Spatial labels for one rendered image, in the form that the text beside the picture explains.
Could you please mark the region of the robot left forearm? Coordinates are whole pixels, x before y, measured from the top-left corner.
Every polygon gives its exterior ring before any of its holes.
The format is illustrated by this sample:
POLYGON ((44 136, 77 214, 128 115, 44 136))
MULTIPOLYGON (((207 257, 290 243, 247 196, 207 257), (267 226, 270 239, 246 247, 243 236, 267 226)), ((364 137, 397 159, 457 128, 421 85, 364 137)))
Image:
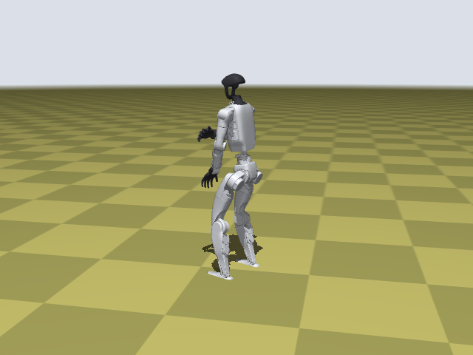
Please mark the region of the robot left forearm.
MULTIPOLYGON (((215 144, 215 142, 214 142, 214 144, 215 144)), ((212 162, 211 162, 211 164, 212 164, 211 167, 213 167, 212 174, 219 174, 220 173, 220 168, 222 166, 223 152, 215 150, 214 146, 213 146, 212 156, 213 156, 212 162)))

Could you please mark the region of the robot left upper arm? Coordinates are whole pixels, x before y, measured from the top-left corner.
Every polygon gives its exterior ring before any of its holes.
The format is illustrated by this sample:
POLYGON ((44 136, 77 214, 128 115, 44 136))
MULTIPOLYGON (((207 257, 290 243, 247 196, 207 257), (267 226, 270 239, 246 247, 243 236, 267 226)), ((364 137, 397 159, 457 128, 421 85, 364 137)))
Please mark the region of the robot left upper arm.
POLYGON ((228 125, 233 120, 234 109, 233 108, 224 108, 218 112, 217 119, 217 131, 216 131, 216 142, 214 144, 214 149, 218 151, 225 151, 226 144, 225 136, 228 131, 228 125))

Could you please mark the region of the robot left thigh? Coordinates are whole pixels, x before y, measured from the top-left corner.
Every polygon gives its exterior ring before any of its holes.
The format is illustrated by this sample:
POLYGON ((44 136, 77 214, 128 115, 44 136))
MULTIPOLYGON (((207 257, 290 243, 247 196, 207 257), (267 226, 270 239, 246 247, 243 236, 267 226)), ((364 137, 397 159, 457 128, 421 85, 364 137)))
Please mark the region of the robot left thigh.
POLYGON ((222 180, 214 198, 212 208, 212 225, 214 222, 219 221, 223 226, 223 234, 228 232, 229 225, 224 220, 225 213, 234 197, 234 192, 238 192, 244 185, 245 174, 240 170, 236 173, 228 173, 222 180))

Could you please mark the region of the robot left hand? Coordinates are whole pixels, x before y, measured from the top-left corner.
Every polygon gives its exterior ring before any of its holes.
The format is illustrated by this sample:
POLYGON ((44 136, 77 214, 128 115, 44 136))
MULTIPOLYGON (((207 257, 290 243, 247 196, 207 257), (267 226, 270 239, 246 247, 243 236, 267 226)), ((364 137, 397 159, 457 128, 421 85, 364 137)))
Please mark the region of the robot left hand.
POLYGON ((211 187, 213 187, 212 185, 212 181, 214 178, 216 178, 216 182, 218 182, 218 178, 217 178, 217 174, 212 174, 213 172, 213 167, 211 167, 209 170, 208 170, 208 173, 205 174, 204 178, 202 179, 202 187, 203 187, 203 182, 204 182, 204 187, 206 188, 206 181, 207 181, 207 187, 209 188, 209 181, 211 180, 211 187))

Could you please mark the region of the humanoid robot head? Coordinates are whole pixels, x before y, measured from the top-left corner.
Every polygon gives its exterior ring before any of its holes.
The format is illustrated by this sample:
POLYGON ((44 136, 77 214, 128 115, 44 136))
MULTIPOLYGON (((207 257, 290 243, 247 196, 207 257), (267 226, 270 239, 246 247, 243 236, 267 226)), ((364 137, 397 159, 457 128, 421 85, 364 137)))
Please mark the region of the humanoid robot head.
POLYGON ((222 85, 225 87, 225 95, 229 100, 232 99, 232 101, 234 101, 234 104, 247 104, 242 100, 241 95, 235 95, 235 89, 238 88, 239 84, 244 83, 245 79, 239 74, 230 74, 222 79, 222 85), (232 87, 231 95, 228 94, 229 87, 232 87))

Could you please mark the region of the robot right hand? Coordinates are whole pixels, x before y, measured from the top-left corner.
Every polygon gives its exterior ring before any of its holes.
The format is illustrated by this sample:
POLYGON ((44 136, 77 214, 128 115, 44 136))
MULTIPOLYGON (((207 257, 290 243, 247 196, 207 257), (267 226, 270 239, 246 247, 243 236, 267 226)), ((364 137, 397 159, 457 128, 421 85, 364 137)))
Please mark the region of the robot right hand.
POLYGON ((215 139, 216 137, 216 129, 211 129, 210 126, 208 126, 207 129, 202 129, 202 131, 200 132, 200 134, 198 135, 198 138, 197 140, 200 142, 200 139, 202 138, 211 138, 211 139, 215 139))

